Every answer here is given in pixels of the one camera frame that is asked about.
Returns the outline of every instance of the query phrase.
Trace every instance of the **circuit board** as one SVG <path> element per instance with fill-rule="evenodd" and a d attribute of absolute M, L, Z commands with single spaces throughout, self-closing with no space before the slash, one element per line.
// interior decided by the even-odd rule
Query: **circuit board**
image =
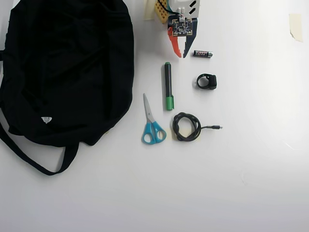
<path fill-rule="evenodd" d="M 179 19 L 173 19 L 172 25 L 173 25 L 173 36 L 193 35 L 192 19 L 190 18 L 186 18 L 183 22 L 180 22 Z"/>

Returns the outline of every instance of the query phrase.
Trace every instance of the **bag strap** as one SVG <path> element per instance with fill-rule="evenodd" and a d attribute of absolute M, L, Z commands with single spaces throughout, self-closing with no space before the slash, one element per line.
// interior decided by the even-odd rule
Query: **bag strap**
<path fill-rule="evenodd" d="M 9 135 L 5 132 L 5 130 L 4 130 L 3 126 L 1 125 L 1 123 L 0 123 L 0 139 L 2 139 L 4 141 L 4 143 L 7 144 L 8 147 L 15 154 L 17 154 L 23 161 L 27 162 L 28 164 L 30 164 L 31 166 L 33 166 L 34 168 L 36 168 L 37 170 L 39 170 L 40 172 L 42 172 L 42 173 L 44 173 L 46 175 L 56 175 L 58 173 L 61 173 L 61 172 L 65 171 L 65 170 L 67 170 L 67 168 L 70 166 L 70 164 L 72 163 L 72 161 L 76 157 L 76 154 L 77 154 L 77 151 L 78 151 L 78 147 L 79 147 L 79 144 L 67 146 L 65 148 L 64 158 L 63 158 L 63 162 L 62 162 L 62 166 L 61 166 L 60 170 L 57 171 L 57 172 L 51 172 L 51 171 L 47 170 L 46 168 L 42 167 L 41 165 L 39 165 L 34 160 L 30 159 L 16 145 L 16 143 L 9 137 Z"/>

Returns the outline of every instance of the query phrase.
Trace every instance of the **blue scissors handle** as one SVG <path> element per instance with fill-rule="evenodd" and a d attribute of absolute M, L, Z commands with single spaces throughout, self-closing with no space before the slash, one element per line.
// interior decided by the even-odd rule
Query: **blue scissors handle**
<path fill-rule="evenodd" d="M 158 136 L 160 132 L 163 134 L 162 139 L 160 139 Z M 151 138 L 150 142 L 147 142 L 145 140 L 146 135 L 150 135 L 150 138 Z M 159 126 L 157 122 L 153 122 L 153 123 L 147 122 L 142 141 L 148 145 L 158 144 L 158 143 L 163 142 L 166 139 L 166 136 L 167 136 L 166 132 Z"/>

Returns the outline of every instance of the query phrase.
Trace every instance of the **black ring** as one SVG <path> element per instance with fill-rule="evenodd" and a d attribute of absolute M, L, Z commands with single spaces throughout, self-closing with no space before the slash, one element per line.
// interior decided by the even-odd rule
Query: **black ring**
<path fill-rule="evenodd" d="M 199 84 L 199 81 L 201 78 L 203 77 L 206 77 L 206 79 L 209 81 L 208 85 L 206 86 L 201 86 Z M 202 74 L 200 75 L 198 78 L 197 78 L 197 86 L 200 88 L 200 89 L 216 89 L 217 88 L 217 77 L 215 75 L 211 75 L 211 74 Z"/>

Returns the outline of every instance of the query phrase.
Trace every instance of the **wire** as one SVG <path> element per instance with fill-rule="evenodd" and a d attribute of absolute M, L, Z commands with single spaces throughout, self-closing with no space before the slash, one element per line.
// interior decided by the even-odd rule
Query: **wire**
<path fill-rule="evenodd" d="M 190 134 L 188 137 L 184 137 L 183 135 L 180 134 L 179 132 L 179 121 L 182 118 L 187 118 L 189 119 L 194 127 L 194 131 L 192 132 L 192 134 Z M 191 142 L 195 139 L 197 139 L 199 137 L 199 135 L 201 134 L 202 129 L 213 129 L 213 130 L 220 130 L 223 127 L 221 126 L 205 126 L 202 127 L 201 123 L 199 122 L 199 119 L 191 114 L 186 114 L 186 113 L 179 113 L 174 117 L 174 121 L 173 121 L 173 130 L 177 136 L 177 139 L 179 141 L 183 141 L 183 142 Z"/>
<path fill-rule="evenodd" d="M 179 16 L 182 15 L 182 14 L 179 13 L 179 12 L 174 12 L 174 11 L 168 10 L 168 9 L 163 5 L 163 3 L 162 3 L 160 0 L 157 0 L 157 1 L 158 1 L 158 3 L 162 6 L 162 8 L 163 8 L 166 12 L 168 12 L 168 13 L 170 13 L 170 14 L 174 14 L 174 15 L 179 15 Z"/>

